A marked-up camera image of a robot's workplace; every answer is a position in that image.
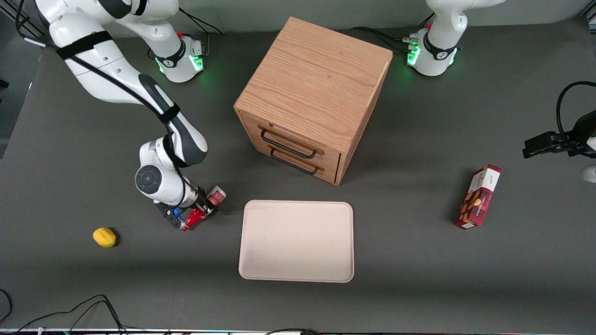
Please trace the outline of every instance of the red box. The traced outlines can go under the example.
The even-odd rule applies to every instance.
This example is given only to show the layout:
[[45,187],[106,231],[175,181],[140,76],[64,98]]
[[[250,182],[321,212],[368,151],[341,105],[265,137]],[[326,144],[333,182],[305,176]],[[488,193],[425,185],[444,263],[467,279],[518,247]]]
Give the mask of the red box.
[[460,214],[455,221],[456,226],[470,229],[482,224],[500,175],[501,169],[494,165],[487,165],[474,173],[464,204],[461,205]]

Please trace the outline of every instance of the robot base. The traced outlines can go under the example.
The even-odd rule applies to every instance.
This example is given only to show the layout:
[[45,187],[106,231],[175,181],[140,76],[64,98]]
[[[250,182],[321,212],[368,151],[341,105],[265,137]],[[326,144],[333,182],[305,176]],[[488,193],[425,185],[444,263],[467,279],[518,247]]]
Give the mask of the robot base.
[[[424,28],[419,30],[417,33],[410,35],[410,38],[417,38],[418,41],[422,40],[424,34],[429,30]],[[433,54],[426,49],[423,43],[418,43],[416,47],[408,54],[406,64],[413,67],[421,75],[435,77],[441,75],[447,68],[453,64],[453,59],[457,49],[455,49],[450,55],[446,55],[445,59],[436,60]]]
[[162,63],[157,57],[155,58],[159,70],[169,81],[175,83],[188,82],[205,67],[201,41],[195,41],[187,36],[181,37],[180,40],[185,44],[185,52],[176,64],[168,63],[167,60]]

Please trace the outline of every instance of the wooden top surface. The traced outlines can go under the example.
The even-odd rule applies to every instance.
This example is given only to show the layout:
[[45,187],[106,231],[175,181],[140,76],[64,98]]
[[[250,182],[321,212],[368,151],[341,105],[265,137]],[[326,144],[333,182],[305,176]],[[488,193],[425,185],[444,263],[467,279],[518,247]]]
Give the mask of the wooden top surface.
[[290,17],[235,107],[346,152],[392,57],[388,49]]

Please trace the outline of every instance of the drawer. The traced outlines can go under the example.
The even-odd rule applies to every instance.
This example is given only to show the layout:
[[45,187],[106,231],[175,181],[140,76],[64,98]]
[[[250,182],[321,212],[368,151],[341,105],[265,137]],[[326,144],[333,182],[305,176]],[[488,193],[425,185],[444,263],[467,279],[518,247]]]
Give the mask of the drawer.
[[314,147],[246,114],[242,119],[258,152],[304,173],[335,184],[340,155],[329,148]]

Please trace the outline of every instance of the green led light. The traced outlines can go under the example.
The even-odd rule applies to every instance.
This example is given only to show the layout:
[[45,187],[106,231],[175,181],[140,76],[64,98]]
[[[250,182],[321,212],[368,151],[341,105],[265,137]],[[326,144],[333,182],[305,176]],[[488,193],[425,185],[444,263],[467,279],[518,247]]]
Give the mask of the green led light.
[[159,72],[163,73],[162,65],[159,63],[159,60],[157,60],[157,57],[155,58],[155,62],[157,63],[157,66],[159,66]]
[[188,55],[188,59],[193,64],[194,69],[199,72],[203,69],[203,58],[199,56]]
[[410,53],[412,55],[408,57],[408,64],[414,66],[414,64],[416,64],[416,61],[418,60],[418,55],[420,55],[420,47],[416,46],[416,49],[410,51]]
[[453,50],[453,56],[451,56],[451,60],[449,61],[449,65],[453,64],[453,60],[455,59],[455,54],[457,53],[457,48]]

